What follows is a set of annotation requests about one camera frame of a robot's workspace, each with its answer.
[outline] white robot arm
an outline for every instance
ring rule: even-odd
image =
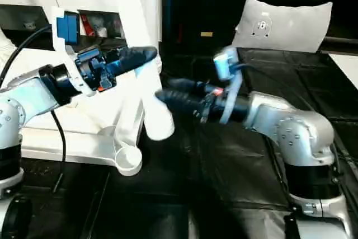
[[[91,91],[116,86],[116,76],[151,61],[155,47],[121,47],[106,53],[91,47],[76,54],[81,80]],[[17,195],[23,170],[21,128],[33,117],[70,103],[82,94],[73,72],[65,64],[46,65],[23,74],[0,90],[0,238],[25,238],[31,218],[31,203]]]
[[[294,238],[353,238],[346,199],[334,173],[331,123],[321,114],[299,110],[281,97],[251,92],[249,98],[236,98],[239,87],[233,82],[239,81],[241,74],[235,74],[238,61],[231,59],[236,54],[233,50],[226,48],[215,59],[219,78],[232,82],[227,91],[202,82],[173,79],[169,83],[174,89],[157,92],[157,98],[170,110],[193,114],[202,123],[223,122],[225,111],[230,111],[224,123],[229,119],[241,122],[280,148],[294,212],[288,221],[295,223],[298,232]],[[227,104],[232,91],[234,101]]]

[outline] silver arm segment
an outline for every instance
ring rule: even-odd
[[[269,137],[290,165],[323,166],[335,161],[329,149],[334,139],[331,123],[321,114],[296,109],[280,97],[252,92],[243,125]]]
[[[0,148],[18,145],[19,131],[29,120],[57,107],[37,71],[10,82],[0,91]]]
[[[252,92],[249,112],[243,125],[269,137],[279,146],[284,162],[289,165],[322,167],[331,166],[335,161],[329,148],[334,140],[331,123],[321,114],[296,109],[280,97]],[[303,214],[320,218],[320,221],[338,219],[347,235],[340,238],[353,237],[343,194],[330,199],[307,199],[291,193],[289,195],[292,203],[301,208]],[[320,224],[309,223],[310,221],[298,221],[302,238],[316,238],[312,237],[310,230],[317,231],[312,227]]]

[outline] black cable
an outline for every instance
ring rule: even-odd
[[[59,131],[59,133],[61,135],[61,140],[62,140],[62,160],[61,160],[61,163],[60,163],[60,174],[59,174],[59,176],[57,178],[57,181],[56,181],[54,187],[52,188],[52,192],[56,193],[58,191],[61,183],[62,183],[63,175],[64,175],[64,165],[66,163],[66,138],[65,138],[65,134],[63,132],[61,123],[59,122],[55,111],[52,110],[51,115],[52,115],[52,118],[54,119],[54,121],[56,123],[56,126],[58,128],[58,131]]]
[[[0,88],[2,86],[2,83],[4,82],[5,76],[7,74],[7,72],[10,69],[11,64],[13,63],[13,61],[15,60],[15,58],[17,57],[17,55],[20,53],[20,51],[25,48],[26,46],[28,46],[37,36],[39,36],[40,34],[42,34],[43,32],[45,32],[46,30],[51,29],[51,25],[47,25],[41,29],[38,29],[36,32],[34,32],[33,34],[31,34],[27,39],[25,39],[17,48],[16,50],[13,51],[13,53],[10,55],[10,57],[7,59],[6,64],[4,65],[4,68],[1,71],[0,74]]]
[[[38,29],[36,32],[34,32],[33,34],[31,34],[27,39],[25,39],[17,48],[16,50],[13,51],[13,53],[10,55],[10,57],[8,58],[8,60],[6,61],[4,68],[1,71],[0,74],[0,88],[2,86],[2,84],[4,83],[5,80],[5,76],[7,74],[7,72],[10,69],[11,64],[13,63],[13,61],[15,60],[15,58],[18,56],[18,54],[20,53],[20,51],[27,47],[36,37],[38,37],[40,34],[42,34],[43,32],[45,32],[46,30],[50,30],[51,29],[51,25],[47,25],[41,29]],[[60,164],[60,174],[58,176],[58,179],[56,181],[55,186],[52,189],[53,193],[56,193],[61,182],[63,179],[63,170],[64,170],[64,164],[65,164],[65,160],[66,160],[66,140],[65,140],[65,134],[63,132],[62,126],[55,114],[55,112],[52,110],[51,111],[51,115],[52,118],[54,119],[56,126],[59,130],[61,139],[62,139],[62,146],[63,146],[63,151],[62,151],[62,161]]]

